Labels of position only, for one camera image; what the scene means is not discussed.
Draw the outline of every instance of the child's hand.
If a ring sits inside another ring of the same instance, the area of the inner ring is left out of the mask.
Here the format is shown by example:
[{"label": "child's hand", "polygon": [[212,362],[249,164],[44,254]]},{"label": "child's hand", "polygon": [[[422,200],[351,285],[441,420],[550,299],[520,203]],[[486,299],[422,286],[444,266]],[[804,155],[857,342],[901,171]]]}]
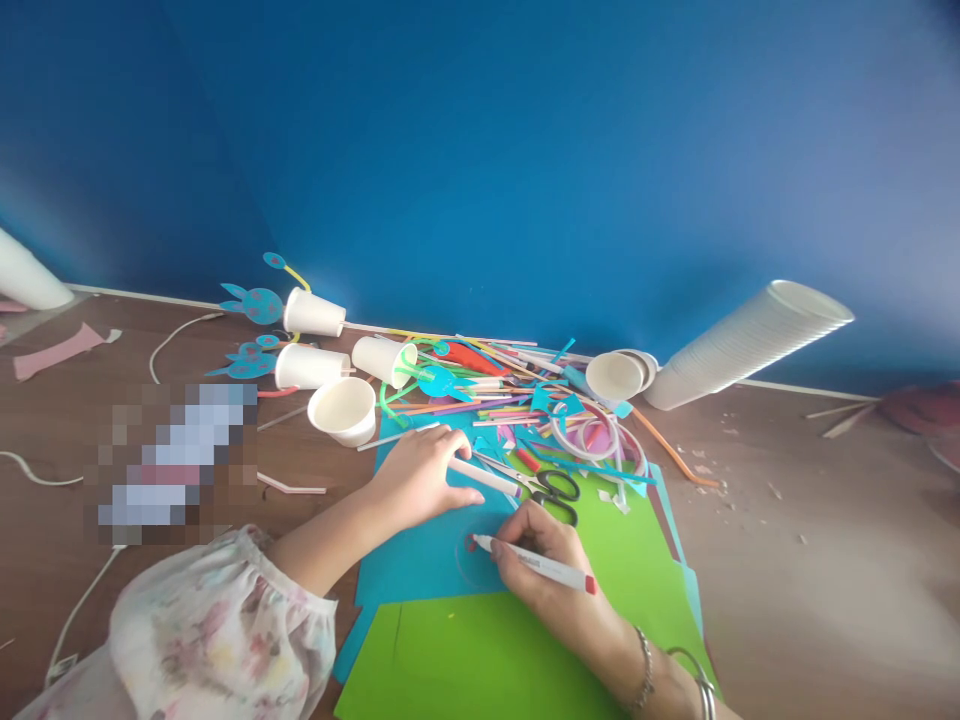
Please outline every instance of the child's hand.
[{"label": "child's hand", "polygon": [[451,430],[449,425],[411,430],[400,438],[364,488],[383,508],[394,532],[447,510],[483,503],[479,490],[447,485],[447,465],[458,451],[469,460],[470,441],[462,430]]}]

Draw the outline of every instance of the white marker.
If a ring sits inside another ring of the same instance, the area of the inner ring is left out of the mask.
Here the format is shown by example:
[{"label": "white marker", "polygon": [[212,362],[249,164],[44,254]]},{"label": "white marker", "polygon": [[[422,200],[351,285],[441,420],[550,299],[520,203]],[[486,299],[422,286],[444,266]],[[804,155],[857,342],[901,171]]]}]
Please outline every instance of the white marker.
[{"label": "white marker", "polygon": [[[493,540],[492,537],[489,535],[474,535],[473,539],[477,545],[487,552],[490,552],[490,541]],[[516,545],[511,545],[510,543],[503,544],[512,549],[517,554],[517,557],[520,558],[520,562],[534,572],[540,573],[551,580],[556,580],[561,585],[572,587],[574,590],[583,590],[591,595],[597,594],[597,579],[593,575],[587,575],[583,570],[577,570],[569,565],[558,563],[556,560],[551,560],[543,555],[537,555]]]},{"label": "white marker", "polygon": [[487,487],[491,487],[494,490],[499,490],[510,497],[519,498],[522,492],[519,485],[516,485],[509,480],[505,480],[499,475],[494,475],[492,472],[481,470],[476,465],[471,465],[468,462],[464,462],[460,458],[452,458],[450,460],[450,469],[455,470],[458,473],[462,473],[468,478],[476,480],[478,483],[483,483]]},{"label": "white marker", "polygon": [[[436,426],[439,425],[439,424],[440,424],[440,421],[438,420],[438,421],[435,422],[435,423],[430,423],[429,425],[424,425],[423,427],[415,428],[415,430],[416,430],[417,432],[420,432],[421,430],[429,430],[430,428],[436,427]],[[376,440],[376,441],[374,441],[374,442],[372,442],[372,443],[367,443],[366,445],[361,445],[360,447],[357,448],[357,452],[360,452],[360,451],[362,451],[362,450],[369,450],[369,449],[372,448],[372,447],[380,447],[381,445],[386,445],[388,442],[393,442],[394,440],[399,440],[400,438],[402,438],[402,437],[403,437],[404,435],[406,435],[406,434],[407,434],[406,432],[402,432],[402,433],[397,433],[396,435],[391,435],[391,436],[388,437],[388,438],[380,438],[379,440]]]}]

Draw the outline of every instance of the green paper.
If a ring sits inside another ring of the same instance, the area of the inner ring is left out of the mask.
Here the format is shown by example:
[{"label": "green paper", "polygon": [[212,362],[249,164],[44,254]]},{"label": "green paper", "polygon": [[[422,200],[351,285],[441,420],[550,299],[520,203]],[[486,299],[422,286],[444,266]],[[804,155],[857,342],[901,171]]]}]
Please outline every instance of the green paper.
[{"label": "green paper", "polygon": [[[623,515],[597,495],[612,483],[593,474],[577,482],[578,530],[610,602],[660,648],[692,652],[716,683],[684,569],[650,501],[631,494]],[[623,717],[579,660],[502,593],[381,606],[336,712],[342,720]]]}]

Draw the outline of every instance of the bracelet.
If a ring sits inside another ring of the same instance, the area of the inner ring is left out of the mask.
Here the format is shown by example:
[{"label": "bracelet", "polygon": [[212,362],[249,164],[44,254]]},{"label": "bracelet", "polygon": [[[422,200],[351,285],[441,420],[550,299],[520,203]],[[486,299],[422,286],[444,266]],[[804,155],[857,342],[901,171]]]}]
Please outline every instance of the bracelet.
[{"label": "bracelet", "polygon": [[714,696],[716,691],[710,679],[707,677],[707,673],[704,672],[703,665],[701,665],[700,661],[691,655],[688,650],[679,647],[667,650],[667,655],[675,655],[676,653],[684,655],[697,668],[697,677],[694,679],[697,681],[697,687],[700,688],[700,705],[703,708],[703,720],[716,720],[717,703]]},{"label": "bracelet", "polygon": [[646,664],[646,670],[644,671],[643,689],[640,691],[640,697],[634,700],[627,709],[636,708],[637,716],[639,717],[643,713],[644,705],[647,704],[647,698],[654,692],[653,653],[650,652],[650,642],[647,640],[647,636],[643,634],[643,630],[640,628],[635,628],[635,630],[640,637],[640,645],[643,648],[643,659]]}]

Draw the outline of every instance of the white cup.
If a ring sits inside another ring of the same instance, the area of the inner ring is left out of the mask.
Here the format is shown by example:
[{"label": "white cup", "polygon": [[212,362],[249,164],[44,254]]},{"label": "white cup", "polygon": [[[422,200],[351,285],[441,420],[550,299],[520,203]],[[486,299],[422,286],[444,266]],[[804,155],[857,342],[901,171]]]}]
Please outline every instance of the white cup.
[{"label": "white cup", "polygon": [[342,378],[317,390],[307,405],[310,423],[344,447],[369,442],[377,429],[377,394],[360,378]]},{"label": "white cup", "polygon": [[346,309],[306,290],[294,288],[283,310],[283,329],[309,335],[340,337]]},{"label": "white cup", "polygon": [[277,388],[293,387],[314,390],[343,377],[350,369],[350,356],[306,345],[287,345],[277,355],[274,376]]},{"label": "white cup", "polygon": [[642,350],[633,350],[632,348],[623,348],[622,350],[614,350],[614,352],[626,355],[640,363],[641,369],[646,373],[646,379],[643,381],[643,387],[640,388],[640,392],[650,387],[653,379],[657,376],[657,373],[660,372],[660,363],[657,362],[657,359],[653,355],[645,353]]},{"label": "white cup", "polygon": [[353,346],[353,364],[397,390],[410,379],[410,375],[400,372],[400,369],[405,363],[415,365],[416,362],[417,346],[413,343],[363,337]]},{"label": "white cup", "polygon": [[597,355],[587,365],[587,385],[604,400],[629,400],[646,385],[645,366],[622,353]]}]

